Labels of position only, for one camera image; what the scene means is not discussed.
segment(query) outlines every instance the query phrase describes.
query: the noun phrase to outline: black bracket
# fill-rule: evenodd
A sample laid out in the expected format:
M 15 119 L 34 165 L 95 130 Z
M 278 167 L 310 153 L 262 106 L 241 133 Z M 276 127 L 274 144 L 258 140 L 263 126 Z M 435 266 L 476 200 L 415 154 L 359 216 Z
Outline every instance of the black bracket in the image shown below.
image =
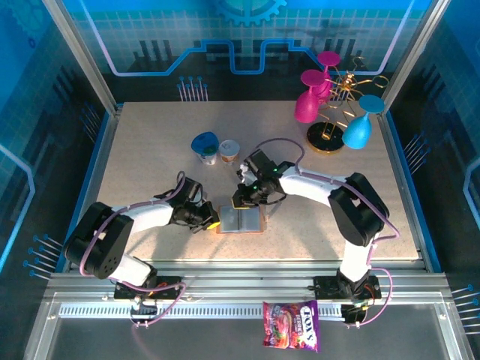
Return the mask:
M 153 284 L 149 287 L 165 287 L 172 284 L 177 284 L 182 281 L 182 278 L 179 276 L 157 276 Z M 180 289 L 168 289 L 158 292 L 141 292 L 131 289 L 128 286 L 123 285 L 122 283 L 117 283 L 115 285 L 115 292 L 113 298 L 115 300 L 133 300 L 135 296 L 140 296 L 142 300 L 175 300 L 180 294 Z
M 342 289 L 338 286 L 337 276 L 316 276 L 313 278 L 313 286 L 309 286 L 308 289 L 315 292 L 316 300 L 351 299 L 351 297 L 345 295 Z M 376 276 L 369 276 L 367 278 L 364 286 L 357 294 L 355 294 L 354 299 L 372 299 L 371 292 L 376 300 L 382 298 L 380 284 Z

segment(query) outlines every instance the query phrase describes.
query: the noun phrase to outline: glass panel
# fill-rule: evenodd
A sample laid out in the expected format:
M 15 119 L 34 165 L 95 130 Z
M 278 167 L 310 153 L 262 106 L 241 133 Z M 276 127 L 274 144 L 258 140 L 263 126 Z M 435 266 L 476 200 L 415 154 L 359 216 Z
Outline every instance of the glass panel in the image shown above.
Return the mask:
M 208 86 L 209 100 L 295 100 L 305 90 L 300 74 L 322 67 L 323 50 L 340 54 L 341 71 L 353 70 L 353 57 L 361 56 L 359 80 L 389 78 L 430 0 L 64 3 L 123 102 L 206 99 L 201 91 L 182 96 L 179 77 Z
M 480 257 L 479 10 L 475 0 L 451 2 L 391 108 L 454 288 L 465 287 L 465 281 L 478 284 L 473 273 Z
M 21 359 L 104 108 L 40 0 L 0 5 L 0 358 Z

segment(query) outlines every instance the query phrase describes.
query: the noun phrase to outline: table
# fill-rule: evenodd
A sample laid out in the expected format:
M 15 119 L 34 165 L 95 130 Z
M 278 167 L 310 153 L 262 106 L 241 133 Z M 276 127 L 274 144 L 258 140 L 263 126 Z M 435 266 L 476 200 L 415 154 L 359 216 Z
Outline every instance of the table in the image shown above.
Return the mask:
M 325 155 L 307 146 L 310 124 L 293 118 L 293 101 L 164 102 L 126 103 L 113 140 L 98 200 L 110 206 L 148 200 L 175 186 L 176 174 L 203 184 L 214 207 L 230 204 L 239 182 L 235 166 L 218 161 L 203 165 L 191 151 L 191 140 L 204 131 L 213 131 L 220 141 L 233 139 L 241 146 L 240 159 L 255 145 L 272 137 L 289 137 L 304 144 L 301 166 L 336 176 L 364 174 L 390 211 L 390 220 L 401 238 L 382 243 L 375 259 L 414 260 L 418 258 L 386 146 L 375 115 L 373 131 L 362 150 L 343 147 Z M 355 112 L 363 112 L 356 103 Z M 341 112 L 325 112 L 345 122 Z M 299 150 L 286 142 L 264 147 L 277 163 L 295 161 Z M 268 207 L 272 213 L 273 206 Z M 338 260 L 345 240 L 327 206 L 298 196 L 288 196 L 270 214 L 263 234 L 218 235 L 215 231 L 195 235 L 182 226 L 164 226 L 132 235 L 127 254 L 144 260 Z

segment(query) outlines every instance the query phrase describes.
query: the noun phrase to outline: candy bag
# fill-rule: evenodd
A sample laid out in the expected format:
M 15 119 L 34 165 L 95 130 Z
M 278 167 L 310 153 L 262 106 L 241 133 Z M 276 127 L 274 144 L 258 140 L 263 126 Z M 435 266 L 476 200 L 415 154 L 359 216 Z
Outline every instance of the candy bag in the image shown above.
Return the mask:
M 320 351 L 317 301 L 297 304 L 263 303 L 263 346 Z

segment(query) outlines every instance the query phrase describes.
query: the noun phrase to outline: black base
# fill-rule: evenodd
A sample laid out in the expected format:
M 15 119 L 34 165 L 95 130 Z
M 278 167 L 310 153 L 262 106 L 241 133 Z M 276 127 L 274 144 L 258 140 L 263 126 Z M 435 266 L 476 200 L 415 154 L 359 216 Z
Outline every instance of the black base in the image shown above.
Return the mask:
M 365 282 L 373 292 L 375 299 L 382 298 L 380 284 L 376 276 L 369 276 Z M 336 299 L 351 299 L 351 297 L 344 295 L 344 292 L 338 286 L 337 276 L 316 276 L 313 278 L 313 286 L 311 290 L 315 292 L 316 300 L 336 300 Z M 356 300 L 372 299 L 370 291 L 365 287 L 361 292 L 355 295 Z
M 344 147 L 344 131 L 331 122 L 317 122 L 308 128 L 308 145 L 317 152 L 335 153 Z
M 157 276 L 156 284 L 152 287 L 167 286 L 176 284 L 182 281 L 182 278 L 179 276 Z M 135 296 L 141 296 L 142 299 L 163 299 L 163 300 L 175 300 L 179 296 L 180 289 L 175 290 L 175 288 L 168 289 L 165 291 L 154 292 L 150 295 L 149 292 L 141 292 L 131 289 L 121 283 L 117 283 L 115 286 L 115 292 L 113 298 L 115 300 L 133 300 Z

